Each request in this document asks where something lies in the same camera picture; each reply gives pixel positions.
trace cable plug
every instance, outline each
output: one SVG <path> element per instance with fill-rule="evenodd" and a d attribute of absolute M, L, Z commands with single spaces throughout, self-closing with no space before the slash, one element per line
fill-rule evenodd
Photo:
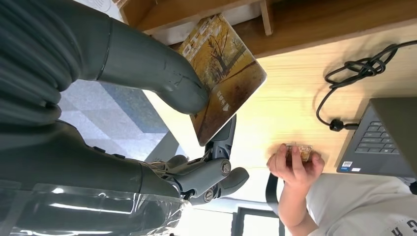
<path fill-rule="evenodd" d="M 359 124 L 355 124 L 355 123 L 344 124 L 343 121 L 339 119 L 333 119 L 329 125 L 330 130 L 336 131 L 336 132 L 339 132 L 342 129 L 356 130 L 358 127 L 359 127 Z"/>

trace white t-shirt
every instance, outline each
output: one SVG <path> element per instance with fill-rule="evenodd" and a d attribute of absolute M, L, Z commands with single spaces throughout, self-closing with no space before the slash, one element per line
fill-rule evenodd
<path fill-rule="evenodd" d="M 417 196 L 396 177 L 324 174 L 307 205 L 310 236 L 417 235 Z"/>

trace power cord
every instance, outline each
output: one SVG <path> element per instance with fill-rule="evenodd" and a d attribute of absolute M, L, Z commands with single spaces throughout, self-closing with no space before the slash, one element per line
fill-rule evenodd
<path fill-rule="evenodd" d="M 359 126 L 357 123 L 350 123 L 350 124 L 344 124 L 343 121 L 339 119 L 333 119 L 330 123 L 327 123 L 320 117 L 320 110 L 322 109 L 324 103 L 327 101 L 327 99 L 332 95 L 337 89 L 342 88 L 344 86 L 351 85 L 361 79 L 364 79 L 366 77 L 376 76 L 379 74 L 382 74 L 385 69 L 387 68 L 388 62 L 392 60 L 392 58 L 395 56 L 399 48 L 407 47 L 411 45 L 416 45 L 417 40 L 400 43 L 400 44 L 391 44 L 388 47 L 386 47 L 384 50 L 376 54 L 374 57 L 371 58 L 363 58 L 356 61 L 347 61 L 345 62 L 343 67 L 340 67 L 330 73 L 328 73 L 325 76 L 325 81 L 331 84 L 329 86 L 330 91 L 324 96 L 322 99 L 322 102 L 319 104 L 317 110 L 316 110 L 316 117 L 317 119 L 329 126 L 330 130 L 333 131 L 340 131 L 342 129 L 348 129 L 348 130 L 355 130 Z M 383 56 L 388 54 L 387 59 L 381 60 Z M 340 82 L 331 80 L 330 77 L 343 71 L 343 70 L 351 70 L 357 73 L 357 75 L 351 76 L 347 79 L 344 79 Z"/>

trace laptop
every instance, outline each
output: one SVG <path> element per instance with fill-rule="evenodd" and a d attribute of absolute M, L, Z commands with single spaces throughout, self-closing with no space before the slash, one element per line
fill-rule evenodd
<path fill-rule="evenodd" d="M 337 172 L 416 177 L 417 97 L 370 99 Z"/>

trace book cover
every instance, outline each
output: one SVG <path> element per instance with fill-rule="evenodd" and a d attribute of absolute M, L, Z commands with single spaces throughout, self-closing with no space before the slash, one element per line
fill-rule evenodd
<path fill-rule="evenodd" d="M 229 121 L 266 80 L 266 73 L 221 15 L 202 19 L 178 52 L 209 92 L 207 106 L 191 121 L 201 146 Z"/>

